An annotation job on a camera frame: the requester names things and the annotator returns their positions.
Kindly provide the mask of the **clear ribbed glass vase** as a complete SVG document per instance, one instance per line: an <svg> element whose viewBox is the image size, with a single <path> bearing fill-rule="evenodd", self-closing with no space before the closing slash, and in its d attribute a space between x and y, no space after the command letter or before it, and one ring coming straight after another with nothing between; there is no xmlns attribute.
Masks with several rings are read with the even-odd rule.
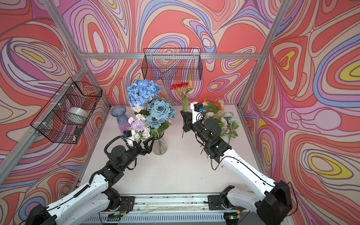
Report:
<svg viewBox="0 0 360 225"><path fill-rule="evenodd" d="M153 148L152 148L152 152L155 155L163 155L166 153L167 151L167 144L165 143L164 140L164 131L158 133L157 135L155 135L155 139L153 142Z"/></svg>

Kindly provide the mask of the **teal rose flower stem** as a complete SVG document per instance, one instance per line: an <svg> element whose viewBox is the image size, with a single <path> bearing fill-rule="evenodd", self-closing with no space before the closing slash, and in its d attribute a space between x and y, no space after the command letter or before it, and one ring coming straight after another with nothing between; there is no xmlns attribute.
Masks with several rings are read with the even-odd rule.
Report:
<svg viewBox="0 0 360 225"><path fill-rule="evenodd" d="M171 120L176 118L176 109L170 101L161 97L154 98L147 104L146 123L151 130L151 136L161 138L165 130L171 125Z"/></svg>

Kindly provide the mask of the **white purple mixed bouquet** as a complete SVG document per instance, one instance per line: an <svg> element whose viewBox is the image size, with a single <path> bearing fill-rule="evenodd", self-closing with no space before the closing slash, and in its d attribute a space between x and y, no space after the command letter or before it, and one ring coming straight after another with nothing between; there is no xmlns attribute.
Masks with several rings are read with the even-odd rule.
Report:
<svg viewBox="0 0 360 225"><path fill-rule="evenodd" d="M151 129L145 115L138 113L134 117L129 117L127 121L129 129L135 132L133 135L135 141L146 141L151 137Z"/></svg>

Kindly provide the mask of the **red flower stem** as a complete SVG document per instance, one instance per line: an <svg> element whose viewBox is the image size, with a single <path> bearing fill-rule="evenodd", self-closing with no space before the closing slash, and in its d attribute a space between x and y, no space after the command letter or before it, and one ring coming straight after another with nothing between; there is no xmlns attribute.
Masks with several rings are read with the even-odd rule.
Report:
<svg viewBox="0 0 360 225"><path fill-rule="evenodd" d="M181 83L171 84L170 89L180 94L181 102L182 102L182 111L187 112L189 105L188 94L190 91L193 90L193 88L189 86L188 82L181 82Z"/></svg>

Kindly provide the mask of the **white green flower bunch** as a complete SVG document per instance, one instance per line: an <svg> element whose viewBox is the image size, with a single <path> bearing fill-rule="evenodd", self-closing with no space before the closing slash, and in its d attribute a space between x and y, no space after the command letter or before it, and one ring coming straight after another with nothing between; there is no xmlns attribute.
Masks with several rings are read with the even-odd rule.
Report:
<svg viewBox="0 0 360 225"><path fill-rule="evenodd" d="M240 123L232 112L206 112L205 119L216 119L218 121L221 137L227 137L228 144L232 139L238 137L237 129L240 127Z"/></svg>

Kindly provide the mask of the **blue purple glass vase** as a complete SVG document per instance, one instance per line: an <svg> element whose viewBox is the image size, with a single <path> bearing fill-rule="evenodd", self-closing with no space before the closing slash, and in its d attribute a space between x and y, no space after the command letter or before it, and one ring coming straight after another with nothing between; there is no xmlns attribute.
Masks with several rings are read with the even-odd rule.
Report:
<svg viewBox="0 0 360 225"><path fill-rule="evenodd" d="M127 116L127 109L125 106L114 106L110 110L110 114L117 120L118 127L120 132L124 132L128 129L128 116Z"/></svg>

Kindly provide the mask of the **blue hydrangea flower stem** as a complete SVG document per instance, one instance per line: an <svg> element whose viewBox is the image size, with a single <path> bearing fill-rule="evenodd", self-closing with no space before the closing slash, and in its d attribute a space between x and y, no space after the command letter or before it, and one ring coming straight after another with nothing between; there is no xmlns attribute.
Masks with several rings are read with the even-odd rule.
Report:
<svg viewBox="0 0 360 225"><path fill-rule="evenodd" d="M161 93L161 89L162 87L152 80L137 80L127 87L126 100L133 111L140 111Z"/></svg>

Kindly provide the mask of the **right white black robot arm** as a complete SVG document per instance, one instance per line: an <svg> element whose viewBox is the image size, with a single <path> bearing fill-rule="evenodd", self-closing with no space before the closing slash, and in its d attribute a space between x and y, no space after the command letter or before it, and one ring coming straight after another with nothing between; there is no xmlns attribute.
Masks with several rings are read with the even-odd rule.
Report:
<svg viewBox="0 0 360 225"><path fill-rule="evenodd" d="M183 131L193 131L211 160L228 168L237 175L253 194L228 186L221 194L225 208L242 207L256 212L266 225L279 225L293 208L289 184L276 182L262 174L242 159L220 136L219 123L215 119L200 120L202 112L181 111Z"/></svg>

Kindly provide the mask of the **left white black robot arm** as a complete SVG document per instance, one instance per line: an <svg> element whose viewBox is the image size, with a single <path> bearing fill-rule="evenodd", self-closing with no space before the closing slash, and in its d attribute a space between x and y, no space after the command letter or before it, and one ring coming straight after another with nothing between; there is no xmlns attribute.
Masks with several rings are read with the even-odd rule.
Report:
<svg viewBox="0 0 360 225"><path fill-rule="evenodd" d="M47 206L34 207L25 225L79 225L95 213L109 209L115 211L122 204L120 194L112 188L139 155L151 153L154 138L136 142L117 136L105 147L106 165L95 171L89 181L60 200Z"/></svg>

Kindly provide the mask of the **orange flower stem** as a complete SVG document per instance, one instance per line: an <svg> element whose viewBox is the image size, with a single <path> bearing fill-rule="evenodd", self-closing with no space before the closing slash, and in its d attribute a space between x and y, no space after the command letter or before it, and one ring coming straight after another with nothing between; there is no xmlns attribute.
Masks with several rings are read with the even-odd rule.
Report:
<svg viewBox="0 0 360 225"><path fill-rule="evenodd" d="M212 101L212 104L217 108L218 111L221 111L225 108L225 103L223 100Z"/></svg>

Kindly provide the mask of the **small black device in basket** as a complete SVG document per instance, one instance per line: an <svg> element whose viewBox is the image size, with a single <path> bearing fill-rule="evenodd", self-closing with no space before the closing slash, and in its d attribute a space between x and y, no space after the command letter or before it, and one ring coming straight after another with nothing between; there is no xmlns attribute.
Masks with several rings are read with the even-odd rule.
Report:
<svg viewBox="0 0 360 225"><path fill-rule="evenodd" d="M80 131L81 131L81 129L79 127L75 127L72 143L78 142L78 137L79 137Z"/></svg>

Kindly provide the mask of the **white tape roll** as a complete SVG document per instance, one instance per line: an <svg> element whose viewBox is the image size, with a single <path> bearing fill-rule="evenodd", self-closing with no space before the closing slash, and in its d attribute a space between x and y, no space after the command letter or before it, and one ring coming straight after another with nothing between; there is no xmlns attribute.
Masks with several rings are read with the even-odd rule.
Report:
<svg viewBox="0 0 360 225"><path fill-rule="evenodd" d="M67 110L67 112L83 118L88 118L89 116L89 114L84 109L81 109L79 107L71 107Z"/></svg>

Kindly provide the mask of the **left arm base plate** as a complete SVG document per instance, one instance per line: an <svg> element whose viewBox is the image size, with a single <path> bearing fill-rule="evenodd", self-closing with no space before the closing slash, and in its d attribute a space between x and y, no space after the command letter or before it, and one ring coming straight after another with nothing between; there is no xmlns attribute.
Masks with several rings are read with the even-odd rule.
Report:
<svg viewBox="0 0 360 225"><path fill-rule="evenodd" d="M134 196L120 196L110 200L106 211L129 213L134 209Z"/></svg>

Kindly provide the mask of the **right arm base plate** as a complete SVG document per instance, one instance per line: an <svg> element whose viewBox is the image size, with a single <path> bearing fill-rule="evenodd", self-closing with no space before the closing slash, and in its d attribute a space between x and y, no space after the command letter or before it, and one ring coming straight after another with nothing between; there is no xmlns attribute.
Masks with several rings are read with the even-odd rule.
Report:
<svg viewBox="0 0 360 225"><path fill-rule="evenodd" d="M220 210L238 210L243 211L245 208L240 206L232 205L225 196L221 195L209 195L207 196L207 201L204 201L205 204L208 204L211 211L220 211Z"/></svg>

